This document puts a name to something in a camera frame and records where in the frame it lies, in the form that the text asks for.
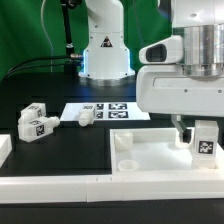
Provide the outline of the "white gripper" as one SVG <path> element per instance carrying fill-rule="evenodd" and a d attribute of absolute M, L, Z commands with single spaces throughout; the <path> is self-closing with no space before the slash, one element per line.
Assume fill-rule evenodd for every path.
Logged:
<path fill-rule="evenodd" d="M 171 116 L 182 142 L 187 127 L 180 115 L 224 117 L 224 76 L 184 76 L 178 65 L 146 65 L 137 75 L 136 101 L 143 112 Z"/>

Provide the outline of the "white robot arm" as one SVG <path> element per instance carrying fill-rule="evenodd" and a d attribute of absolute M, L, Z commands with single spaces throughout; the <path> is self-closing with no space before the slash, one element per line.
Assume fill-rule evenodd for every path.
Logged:
<path fill-rule="evenodd" d="M 224 117 L 224 0 L 85 0 L 82 81 L 136 80 L 148 113 Z"/>

